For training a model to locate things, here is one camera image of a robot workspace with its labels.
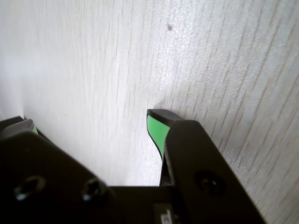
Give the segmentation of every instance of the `dark spot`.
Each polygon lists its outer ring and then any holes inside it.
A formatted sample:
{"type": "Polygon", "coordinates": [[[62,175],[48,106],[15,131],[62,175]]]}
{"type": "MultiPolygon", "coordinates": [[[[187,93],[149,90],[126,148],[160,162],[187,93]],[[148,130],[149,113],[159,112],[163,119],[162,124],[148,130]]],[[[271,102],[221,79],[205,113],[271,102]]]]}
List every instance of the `dark spot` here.
{"type": "Polygon", "coordinates": [[[195,174],[195,182],[203,194],[221,196],[226,191],[226,183],[210,171],[201,170],[195,174]]]}
{"type": "Polygon", "coordinates": [[[23,184],[23,187],[21,188],[20,192],[22,194],[25,194],[25,193],[28,193],[28,192],[32,192],[36,189],[37,187],[37,184],[38,184],[38,180],[31,180],[31,181],[28,181],[28,182],[25,182],[23,184]]]}
{"type": "Polygon", "coordinates": [[[168,23],[167,28],[168,28],[169,31],[172,31],[173,26],[168,23]]]}

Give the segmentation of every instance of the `white textured surface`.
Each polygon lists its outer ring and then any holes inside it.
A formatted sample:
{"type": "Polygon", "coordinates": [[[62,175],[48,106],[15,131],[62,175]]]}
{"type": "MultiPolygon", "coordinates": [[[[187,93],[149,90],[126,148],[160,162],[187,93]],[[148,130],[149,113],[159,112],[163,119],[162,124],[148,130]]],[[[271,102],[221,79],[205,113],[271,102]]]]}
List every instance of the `white textured surface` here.
{"type": "Polygon", "coordinates": [[[0,116],[109,184],[158,184],[148,108],[196,119],[271,223],[299,221],[299,3],[0,2],[0,116]]]}

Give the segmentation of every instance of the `green rubber pad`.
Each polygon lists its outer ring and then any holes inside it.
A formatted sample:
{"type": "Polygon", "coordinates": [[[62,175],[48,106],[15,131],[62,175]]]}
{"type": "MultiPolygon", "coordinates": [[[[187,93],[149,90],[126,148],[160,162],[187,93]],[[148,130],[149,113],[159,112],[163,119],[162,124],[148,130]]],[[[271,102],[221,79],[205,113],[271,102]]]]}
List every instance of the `green rubber pad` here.
{"type": "Polygon", "coordinates": [[[153,141],[158,146],[158,148],[161,152],[161,155],[163,157],[164,143],[165,143],[165,139],[166,139],[166,136],[167,136],[167,133],[168,133],[170,127],[168,127],[167,125],[161,123],[160,121],[152,118],[149,115],[147,118],[147,122],[148,122],[149,134],[152,137],[153,141]]]}

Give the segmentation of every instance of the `wood grain texture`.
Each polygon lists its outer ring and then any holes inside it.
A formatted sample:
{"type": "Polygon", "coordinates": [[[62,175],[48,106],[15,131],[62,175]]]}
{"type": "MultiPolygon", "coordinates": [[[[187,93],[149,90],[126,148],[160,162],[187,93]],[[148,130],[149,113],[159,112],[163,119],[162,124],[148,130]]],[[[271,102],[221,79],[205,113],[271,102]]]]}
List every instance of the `wood grain texture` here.
{"type": "Polygon", "coordinates": [[[270,224],[299,222],[296,0],[3,0],[0,116],[109,184],[155,185],[148,108],[196,119],[270,224]]]}

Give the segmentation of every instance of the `screw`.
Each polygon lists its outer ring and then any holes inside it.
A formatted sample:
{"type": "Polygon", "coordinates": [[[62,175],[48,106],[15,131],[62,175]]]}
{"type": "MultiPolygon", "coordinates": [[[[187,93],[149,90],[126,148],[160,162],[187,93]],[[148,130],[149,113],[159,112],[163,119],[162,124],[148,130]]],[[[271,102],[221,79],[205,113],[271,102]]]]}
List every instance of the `screw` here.
{"type": "Polygon", "coordinates": [[[226,183],[210,171],[199,171],[195,181],[203,193],[211,196],[220,196],[226,191],[226,183]]]}
{"type": "Polygon", "coordinates": [[[46,181],[41,176],[30,176],[14,189],[15,198],[23,201],[32,194],[39,193],[45,187],[46,181]]]}
{"type": "Polygon", "coordinates": [[[104,182],[97,178],[88,180],[83,188],[83,200],[90,201],[96,196],[103,196],[106,193],[107,187],[104,182]]]}

